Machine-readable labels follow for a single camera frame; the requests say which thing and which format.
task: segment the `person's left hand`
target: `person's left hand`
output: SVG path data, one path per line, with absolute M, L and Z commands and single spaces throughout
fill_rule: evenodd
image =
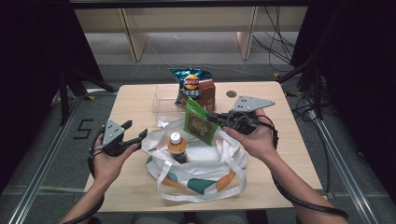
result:
M 96 147 L 102 145 L 103 136 L 103 134 L 100 134 L 96 139 Z M 95 150 L 93 159 L 95 181 L 104 181 L 104 183 L 111 185 L 111 183 L 119 177 L 122 165 L 126 159 L 128 159 L 136 149 L 137 144 L 133 144 L 118 157 L 111 157 L 101 149 Z

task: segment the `bottle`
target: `bottle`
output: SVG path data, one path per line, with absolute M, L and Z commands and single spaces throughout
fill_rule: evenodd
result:
M 172 157 L 180 164 L 187 162 L 186 147 L 186 139 L 184 139 L 180 133 L 171 134 L 171 139 L 168 142 L 168 149 Z

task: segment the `floor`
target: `floor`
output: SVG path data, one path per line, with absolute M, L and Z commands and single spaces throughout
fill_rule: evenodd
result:
M 269 37 L 271 34 L 257 33 L 255 37 L 262 42 L 265 46 L 273 46 L 276 52 L 279 52 L 281 58 L 276 57 L 274 54 L 269 54 L 266 49 L 263 49 L 257 41 L 252 42 L 251 51 L 248 61 L 242 61 L 239 46 L 236 40 L 236 34 L 234 33 L 174 33 L 174 34 L 150 34 L 148 38 L 148 44 L 145 47 L 143 57 L 140 62 L 135 63 L 132 61 L 132 56 L 129 51 L 128 43 L 124 34 L 87 34 L 87 39 L 94 53 L 95 59 L 99 65 L 103 67 L 107 65 L 167 65 L 167 66 L 204 66 L 208 69 L 229 69 L 230 73 L 237 73 L 244 78 L 244 76 L 257 76 L 255 72 L 237 71 L 231 69 L 233 65 L 255 65 L 255 64 L 270 64 L 275 71 L 279 74 L 284 74 L 287 70 L 292 69 L 287 66 L 288 57 L 292 53 L 292 48 L 289 47 L 290 53 L 285 52 L 283 46 L 273 42 L 272 38 Z M 284 33 L 282 36 L 290 43 L 294 43 L 298 36 L 298 33 Z M 285 91 L 295 91 L 295 80 L 290 83 L 285 83 Z M 78 109 L 82 109 L 84 106 L 89 106 L 90 109 L 93 106 L 95 108 L 102 108 L 101 104 L 111 104 L 114 101 L 115 96 L 104 97 L 103 101 L 95 102 L 96 105 L 86 105 L 87 102 L 82 102 Z M 290 105 L 299 104 L 299 98 L 289 98 Z M 54 101 L 54 111 L 59 111 L 59 104 Z M 373 172 L 370 167 L 364 162 L 363 158 L 359 158 L 356 155 L 356 145 L 348 135 L 347 130 L 342 125 L 342 121 L 333 115 L 325 115 L 326 124 L 318 125 L 325 131 L 328 130 L 331 136 L 327 136 L 327 142 L 329 147 L 333 147 L 335 151 L 342 151 L 342 159 L 347 161 L 346 166 L 348 171 L 351 173 L 353 182 L 348 183 L 350 179 L 344 179 L 345 175 L 339 170 L 336 164 L 336 155 L 331 155 L 332 163 L 330 167 L 330 180 L 332 183 L 331 193 L 327 196 L 331 199 L 334 197 L 334 203 L 337 206 L 344 207 L 348 212 L 350 211 L 351 223 L 396 223 L 396 206 L 389 198 L 388 194 L 382 189 L 382 186 L 375 179 Z M 3 192 L 0 198 L 0 223 L 6 223 L 11 219 L 11 215 L 19 209 L 20 201 L 23 200 L 23 193 L 29 189 L 29 185 L 32 185 L 32 179 L 36 174 L 37 169 L 40 167 L 40 161 L 38 155 L 44 155 L 47 153 L 48 146 L 51 145 L 52 139 L 56 137 L 54 130 L 59 129 L 59 113 L 54 113 L 46 122 L 43 124 L 42 133 L 37 137 L 45 139 L 40 141 L 40 144 L 36 146 L 37 149 L 32 150 L 25 156 L 26 159 L 21 163 L 21 167 L 16 171 L 13 179 L 10 181 L 9 186 Z M 103 122 L 101 118 L 95 118 L 94 125 L 98 125 Z M 318 152 L 318 148 L 321 148 L 321 142 L 318 138 L 312 136 L 312 133 L 316 133 L 311 124 L 304 124 L 301 120 L 296 120 L 302 133 L 303 139 L 308 147 L 308 151 L 311 155 L 313 163 L 319 173 L 319 178 L 326 185 L 327 172 L 325 162 L 323 159 L 323 153 Z M 78 156 L 70 158 L 70 153 L 67 153 L 69 160 L 79 160 Z M 71 181 L 73 174 L 76 169 L 82 170 L 81 167 L 75 165 L 74 167 L 64 167 L 59 164 L 49 164 L 51 170 L 55 169 L 69 169 L 70 175 L 65 179 L 59 172 L 49 171 L 43 177 L 41 183 L 38 183 L 40 193 L 37 195 L 32 204 L 28 204 L 23 209 L 26 213 L 21 214 L 21 219 L 25 220 L 24 223 L 53 223 L 59 221 L 59 217 L 64 214 L 69 208 L 68 204 L 60 203 L 63 200 L 71 200 L 76 202 L 78 197 L 73 195 L 80 194 L 81 188 L 73 188 L 67 184 L 62 186 L 52 186 L 49 184 L 53 179 L 59 179 L 63 183 Z M 349 185 L 358 186 L 356 190 L 358 194 L 363 196 L 364 200 L 361 203 L 367 203 L 372 211 L 359 209 L 359 203 L 354 201 L 353 195 L 351 194 L 351 187 Z M 56 209 L 49 207 L 50 204 L 59 204 Z M 268 211 L 270 223 L 294 223 L 294 213 L 291 209 L 283 209 L 280 211 L 270 210 Z M 102 215 L 105 223 L 115 223 L 113 219 Z M 116 219 L 119 223 L 128 223 L 131 220 L 130 215 L 122 215 Z

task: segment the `person's right hand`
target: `person's right hand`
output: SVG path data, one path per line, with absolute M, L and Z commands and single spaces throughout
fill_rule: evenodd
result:
M 258 116 L 259 121 L 272 125 L 269 119 L 260 117 L 265 116 L 262 109 L 256 110 L 256 115 Z M 242 134 L 228 127 L 224 127 L 223 131 L 235 140 L 239 141 L 251 156 L 261 161 L 266 162 L 269 160 L 271 155 L 274 153 L 277 154 L 274 147 L 272 131 L 266 126 L 259 125 L 259 127 L 250 134 Z

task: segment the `green package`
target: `green package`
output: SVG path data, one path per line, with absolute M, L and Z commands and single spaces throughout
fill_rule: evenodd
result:
M 186 119 L 183 130 L 207 145 L 213 145 L 213 137 L 219 125 L 206 119 L 207 111 L 190 97 L 186 103 Z

